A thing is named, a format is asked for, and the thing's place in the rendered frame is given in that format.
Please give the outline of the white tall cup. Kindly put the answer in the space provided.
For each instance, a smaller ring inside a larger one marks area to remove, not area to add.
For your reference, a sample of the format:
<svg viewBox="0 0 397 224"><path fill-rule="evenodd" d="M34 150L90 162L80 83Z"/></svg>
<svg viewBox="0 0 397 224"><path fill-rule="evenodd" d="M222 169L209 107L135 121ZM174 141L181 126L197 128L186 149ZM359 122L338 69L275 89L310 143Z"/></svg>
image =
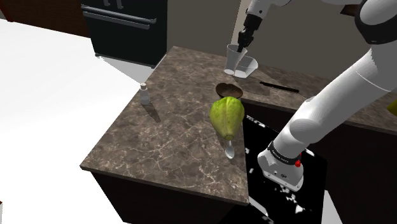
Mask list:
<svg viewBox="0 0 397 224"><path fill-rule="evenodd" d="M238 52L239 46L234 44L229 44L226 46L226 64L224 68L224 73L229 75L234 75L237 66L241 59L247 53L247 49L243 48Z"/></svg>

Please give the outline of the silver spoon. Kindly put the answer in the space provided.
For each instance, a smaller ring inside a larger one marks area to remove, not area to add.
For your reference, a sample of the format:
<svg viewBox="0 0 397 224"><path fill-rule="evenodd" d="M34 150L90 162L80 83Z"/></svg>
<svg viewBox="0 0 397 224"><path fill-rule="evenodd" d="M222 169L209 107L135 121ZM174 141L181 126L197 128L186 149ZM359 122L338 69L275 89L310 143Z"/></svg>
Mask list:
<svg viewBox="0 0 397 224"><path fill-rule="evenodd" d="M228 145L225 149L225 154L229 159L232 159L235 156L235 151L231 141L228 142Z"/></svg>

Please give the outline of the glass salt shaker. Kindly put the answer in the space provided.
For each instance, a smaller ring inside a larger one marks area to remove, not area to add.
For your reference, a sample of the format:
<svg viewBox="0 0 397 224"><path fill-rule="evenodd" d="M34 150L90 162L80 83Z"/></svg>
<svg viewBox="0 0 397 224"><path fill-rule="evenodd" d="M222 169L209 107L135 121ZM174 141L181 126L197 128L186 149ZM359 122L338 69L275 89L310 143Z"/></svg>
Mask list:
<svg viewBox="0 0 397 224"><path fill-rule="evenodd" d="M145 83L141 83L140 84L139 93L140 93L140 102L141 102L141 104L142 105L149 104L150 103L150 97L149 97L147 85Z"/></svg>

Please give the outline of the black knife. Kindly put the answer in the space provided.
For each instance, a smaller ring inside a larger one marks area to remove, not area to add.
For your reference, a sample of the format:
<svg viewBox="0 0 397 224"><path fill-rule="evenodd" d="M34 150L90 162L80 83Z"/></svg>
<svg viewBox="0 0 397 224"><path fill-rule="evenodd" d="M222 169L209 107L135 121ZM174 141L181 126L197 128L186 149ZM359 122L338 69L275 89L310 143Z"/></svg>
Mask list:
<svg viewBox="0 0 397 224"><path fill-rule="evenodd" d="M276 88L279 90L284 90L284 91L288 91L288 92L293 92L293 93L299 93L300 91L295 89L295 88L289 88L289 87L285 87L285 86L281 86L281 85L276 85L276 84L272 84L272 83L267 83L264 81L260 81L260 84L266 86L266 87L271 87L271 88Z"/></svg>

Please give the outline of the brown bowl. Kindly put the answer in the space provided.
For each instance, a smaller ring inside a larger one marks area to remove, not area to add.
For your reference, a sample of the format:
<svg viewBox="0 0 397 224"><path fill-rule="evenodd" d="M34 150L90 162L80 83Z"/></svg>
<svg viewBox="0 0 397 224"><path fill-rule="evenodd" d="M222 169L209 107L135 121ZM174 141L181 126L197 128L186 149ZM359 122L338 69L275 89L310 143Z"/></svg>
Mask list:
<svg viewBox="0 0 397 224"><path fill-rule="evenodd" d="M215 91L221 99L224 97L240 99L243 95L242 89L231 83L219 83L216 85Z"/></svg>

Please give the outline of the black refrigerator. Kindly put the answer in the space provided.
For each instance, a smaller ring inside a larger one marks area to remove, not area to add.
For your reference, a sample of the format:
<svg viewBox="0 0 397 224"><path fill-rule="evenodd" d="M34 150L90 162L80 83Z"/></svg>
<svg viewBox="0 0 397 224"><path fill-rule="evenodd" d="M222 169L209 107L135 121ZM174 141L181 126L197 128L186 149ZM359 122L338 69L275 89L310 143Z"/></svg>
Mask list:
<svg viewBox="0 0 397 224"><path fill-rule="evenodd" d="M80 0L97 57L154 68L167 53L168 0Z"/></svg>

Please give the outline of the clear measuring cup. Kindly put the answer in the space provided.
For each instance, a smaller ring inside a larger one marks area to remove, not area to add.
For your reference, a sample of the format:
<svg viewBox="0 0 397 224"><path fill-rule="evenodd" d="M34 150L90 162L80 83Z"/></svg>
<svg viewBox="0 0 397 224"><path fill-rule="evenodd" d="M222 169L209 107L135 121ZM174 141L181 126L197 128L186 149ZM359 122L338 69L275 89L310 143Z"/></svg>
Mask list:
<svg viewBox="0 0 397 224"><path fill-rule="evenodd" d="M240 60L238 66L236 67L234 76L238 78L247 78L257 68L258 62L256 59L246 55Z"/></svg>

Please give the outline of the green lettuce head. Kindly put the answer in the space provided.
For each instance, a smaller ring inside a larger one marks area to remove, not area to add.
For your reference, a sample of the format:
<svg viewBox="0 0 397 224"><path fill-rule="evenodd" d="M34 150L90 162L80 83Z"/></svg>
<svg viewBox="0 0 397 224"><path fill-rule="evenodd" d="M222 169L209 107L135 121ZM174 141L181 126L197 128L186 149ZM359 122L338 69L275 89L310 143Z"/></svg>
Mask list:
<svg viewBox="0 0 397 224"><path fill-rule="evenodd" d="M224 97L212 104L209 116L214 130L227 141L231 141L241 126L244 114L244 107L239 99Z"/></svg>

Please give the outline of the dark brown cabinet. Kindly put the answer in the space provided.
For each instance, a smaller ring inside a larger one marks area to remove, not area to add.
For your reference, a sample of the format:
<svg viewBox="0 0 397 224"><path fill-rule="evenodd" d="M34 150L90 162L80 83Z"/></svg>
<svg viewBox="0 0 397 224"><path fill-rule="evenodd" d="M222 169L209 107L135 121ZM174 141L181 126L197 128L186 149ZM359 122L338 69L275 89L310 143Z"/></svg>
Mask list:
<svg viewBox="0 0 397 224"><path fill-rule="evenodd" d="M0 0L9 22L89 37L80 0Z"/></svg>

